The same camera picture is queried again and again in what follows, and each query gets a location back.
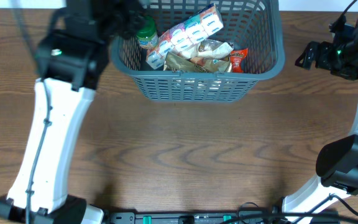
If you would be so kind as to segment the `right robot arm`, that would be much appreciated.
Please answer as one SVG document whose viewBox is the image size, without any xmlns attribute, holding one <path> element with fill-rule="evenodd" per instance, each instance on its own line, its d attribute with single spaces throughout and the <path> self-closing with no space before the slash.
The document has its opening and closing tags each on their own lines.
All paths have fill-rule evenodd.
<svg viewBox="0 0 358 224">
<path fill-rule="evenodd" d="M 358 80 L 358 18 L 354 26 L 341 14 L 329 26 L 332 42 L 310 42 L 295 65 L 330 71 L 346 80 Z M 316 173 L 294 194 L 284 197 L 278 208 L 283 223 L 310 223 L 313 218 L 332 220 L 324 213 L 335 202 L 358 195 L 358 102 L 349 135 L 325 145 L 316 161 Z"/>
</svg>

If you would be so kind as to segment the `green lid jar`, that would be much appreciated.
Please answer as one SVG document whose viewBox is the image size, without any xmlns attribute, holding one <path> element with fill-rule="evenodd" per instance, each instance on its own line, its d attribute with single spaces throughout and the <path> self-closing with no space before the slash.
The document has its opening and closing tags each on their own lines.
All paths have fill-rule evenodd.
<svg viewBox="0 0 358 224">
<path fill-rule="evenodd" d="M 143 49 L 152 49 L 157 45 L 158 34 L 155 21 L 151 16 L 145 17 L 144 27 L 138 31 L 137 40 Z"/>
</svg>

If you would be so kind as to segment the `beige snack pouch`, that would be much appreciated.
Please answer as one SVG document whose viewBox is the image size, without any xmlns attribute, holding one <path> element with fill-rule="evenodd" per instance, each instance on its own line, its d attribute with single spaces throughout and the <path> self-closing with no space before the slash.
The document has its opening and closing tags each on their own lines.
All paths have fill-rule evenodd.
<svg viewBox="0 0 358 224">
<path fill-rule="evenodd" d="M 184 59 L 194 57 L 221 59 L 227 57 L 233 50 L 234 48 L 227 42 L 206 39 L 177 53 L 177 55 Z"/>
</svg>

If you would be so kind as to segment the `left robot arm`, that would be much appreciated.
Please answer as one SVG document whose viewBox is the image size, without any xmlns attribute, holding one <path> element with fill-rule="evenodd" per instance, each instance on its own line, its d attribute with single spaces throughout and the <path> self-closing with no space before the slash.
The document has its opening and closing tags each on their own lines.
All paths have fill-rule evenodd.
<svg viewBox="0 0 358 224">
<path fill-rule="evenodd" d="M 83 119 L 109 63 L 113 36 L 130 39 L 145 24 L 147 1 L 67 1 L 30 54 L 35 107 L 19 173 L 0 196 L 0 218 L 20 223 L 103 223 L 104 211 L 68 193 Z"/>
</svg>

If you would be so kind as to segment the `gold foil bag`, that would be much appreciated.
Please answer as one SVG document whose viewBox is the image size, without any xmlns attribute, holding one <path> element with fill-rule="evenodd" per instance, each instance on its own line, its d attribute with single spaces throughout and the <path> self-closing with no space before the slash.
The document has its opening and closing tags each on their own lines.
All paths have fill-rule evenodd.
<svg viewBox="0 0 358 224">
<path fill-rule="evenodd" d="M 232 63 L 226 60 L 203 57 L 184 59 L 176 54 L 168 53 L 163 70 L 171 70 L 173 72 L 227 73 L 232 72 Z"/>
</svg>

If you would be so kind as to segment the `colourful tissue multipack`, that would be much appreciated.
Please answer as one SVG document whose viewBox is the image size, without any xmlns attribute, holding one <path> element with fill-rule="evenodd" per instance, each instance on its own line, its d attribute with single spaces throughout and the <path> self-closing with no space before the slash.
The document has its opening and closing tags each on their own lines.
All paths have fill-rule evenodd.
<svg viewBox="0 0 358 224">
<path fill-rule="evenodd" d="M 160 68 L 169 52 L 182 53 L 223 27 L 221 14 L 216 5 L 211 3 L 199 13 L 164 32 L 157 39 L 157 45 L 147 51 L 145 61 L 154 70 Z"/>
</svg>

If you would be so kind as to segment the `red spaghetti packet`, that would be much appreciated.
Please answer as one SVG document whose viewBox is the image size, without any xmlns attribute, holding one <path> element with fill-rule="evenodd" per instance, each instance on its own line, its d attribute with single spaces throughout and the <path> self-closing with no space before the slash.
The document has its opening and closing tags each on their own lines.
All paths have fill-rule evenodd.
<svg viewBox="0 0 358 224">
<path fill-rule="evenodd" d="M 233 50 L 229 54 L 229 59 L 232 64 L 232 72 L 244 73 L 242 63 L 244 59 L 247 57 L 247 54 L 248 54 L 248 49 Z"/>
</svg>

